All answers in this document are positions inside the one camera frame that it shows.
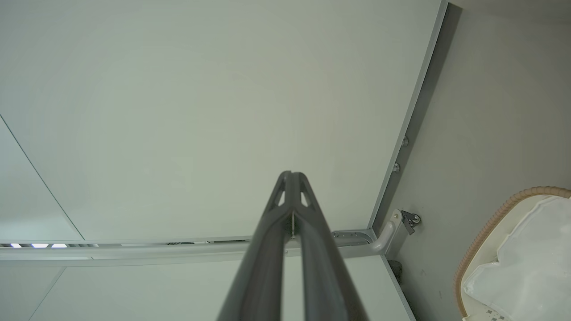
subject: floor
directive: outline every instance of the floor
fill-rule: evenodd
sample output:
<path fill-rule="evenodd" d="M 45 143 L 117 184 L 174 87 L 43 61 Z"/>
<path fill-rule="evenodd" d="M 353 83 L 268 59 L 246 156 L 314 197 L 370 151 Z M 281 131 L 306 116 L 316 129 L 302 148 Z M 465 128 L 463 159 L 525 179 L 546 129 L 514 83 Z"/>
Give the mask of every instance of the floor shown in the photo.
<path fill-rule="evenodd" d="M 383 199 L 385 210 L 423 220 L 394 254 L 419 321 L 461 319 L 454 273 L 505 200 L 528 187 L 571 188 L 571 26 L 465 10 L 447 23 L 455 32 L 433 56 Z"/>

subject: white panel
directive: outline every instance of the white panel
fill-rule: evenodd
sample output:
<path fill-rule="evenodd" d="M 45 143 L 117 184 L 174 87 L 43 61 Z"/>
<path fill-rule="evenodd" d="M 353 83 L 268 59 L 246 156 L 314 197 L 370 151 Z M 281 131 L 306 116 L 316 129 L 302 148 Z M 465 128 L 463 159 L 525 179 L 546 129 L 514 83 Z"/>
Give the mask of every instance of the white panel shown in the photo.
<path fill-rule="evenodd" d="M 345 262 L 370 320 L 410 320 L 380 256 Z M 32 321 L 215 320 L 239 263 L 68 267 Z M 285 258 L 283 320 L 303 320 L 301 279 Z"/>
<path fill-rule="evenodd" d="M 364 228 L 440 0 L 0 7 L 0 113 L 86 239 L 251 235 L 303 171 Z"/>
<path fill-rule="evenodd" d="M 0 267 L 0 320 L 28 321 L 61 267 Z"/>
<path fill-rule="evenodd" d="M 0 118 L 0 239 L 82 239 Z"/>

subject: gray floor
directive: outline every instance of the gray floor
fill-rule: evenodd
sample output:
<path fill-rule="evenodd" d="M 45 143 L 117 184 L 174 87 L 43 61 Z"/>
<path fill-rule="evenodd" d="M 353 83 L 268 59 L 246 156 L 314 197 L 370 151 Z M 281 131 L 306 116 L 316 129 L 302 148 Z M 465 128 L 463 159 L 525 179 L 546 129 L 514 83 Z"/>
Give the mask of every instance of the gray floor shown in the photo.
<path fill-rule="evenodd" d="M 425 115 L 392 199 L 383 200 L 423 219 L 396 255 L 419 321 L 461 319 L 454 273 L 506 199 L 533 186 L 571 188 L 569 57 L 571 26 L 460 15 L 441 70 L 425 80 L 427 105 L 417 105 Z"/>

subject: wicker rim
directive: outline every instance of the wicker rim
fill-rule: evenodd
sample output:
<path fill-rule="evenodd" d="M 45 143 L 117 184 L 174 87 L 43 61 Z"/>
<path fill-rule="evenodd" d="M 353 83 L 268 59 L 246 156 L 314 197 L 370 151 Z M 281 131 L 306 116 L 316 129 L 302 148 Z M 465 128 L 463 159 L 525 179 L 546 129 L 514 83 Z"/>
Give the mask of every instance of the wicker rim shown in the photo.
<path fill-rule="evenodd" d="M 515 205 L 517 205 L 522 200 L 536 195 L 554 195 L 554 196 L 561 196 L 564 198 L 571 198 L 571 191 L 566 190 L 560 187 L 552 187 L 552 186 L 541 186 L 541 187 L 532 187 L 528 188 L 527 190 L 523 190 L 517 194 L 514 194 L 510 197 L 497 211 L 496 213 L 490 218 L 490 220 L 486 223 L 484 228 L 478 233 L 478 236 L 468 248 L 468 251 L 462 258 L 458 269 L 456 270 L 456 274 L 454 275 L 454 294 L 456 296 L 456 302 L 458 304 L 458 309 L 460 310 L 460 314 L 463 318 L 466 318 L 468 314 L 466 313 L 466 309 L 464 308 L 464 303 L 462 302 L 461 296 L 461 283 L 464 274 L 466 273 L 466 269 L 472 262 L 472 259 L 476 255 L 476 252 L 480 249 L 483 242 L 486 238 L 490 235 L 492 230 L 498 225 L 498 223 L 504 218 L 504 216 L 509 213 Z"/>

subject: brown braided rim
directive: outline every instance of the brown braided rim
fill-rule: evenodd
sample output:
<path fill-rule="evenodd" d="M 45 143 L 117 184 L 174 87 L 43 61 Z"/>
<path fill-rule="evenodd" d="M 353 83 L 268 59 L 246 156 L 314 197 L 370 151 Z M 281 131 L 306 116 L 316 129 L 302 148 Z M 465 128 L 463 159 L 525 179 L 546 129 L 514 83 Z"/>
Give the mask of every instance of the brown braided rim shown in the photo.
<path fill-rule="evenodd" d="M 490 218 L 490 220 L 486 223 L 484 228 L 478 233 L 478 236 L 468 248 L 468 251 L 464 255 L 464 258 L 460 262 L 458 269 L 456 270 L 456 274 L 454 275 L 454 294 L 456 296 L 456 302 L 458 304 L 458 309 L 460 310 L 460 314 L 463 318 L 466 318 L 468 314 L 466 313 L 466 309 L 464 308 L 464 304 L 462 302 L 461 296 L 461 283 L 462 278 L 464 277 L 464 273 L 466 273 L 466 269 L 470 265 L 470 262 L 476 255 L 476 252 L 480 249 L 483 242 L 486 240 L 488 235 L 492 232 L 492 230 L 498 225 L 498 223 L 504 218 L 504 216 L 509 213 L 515 205 L 517 205 L 522 200 L 536 195 L 555 195 L 561 196 L 564 198 L 571 197 L 571 191 L 566 190 L 564 188 L 559 187 L 551 187 L 551 186 L 542 186 L 542 187 L 533 187 L 528 188 L 527 190 L 523 190 L 517 194 L 514 194 L 510 197 Z"/>

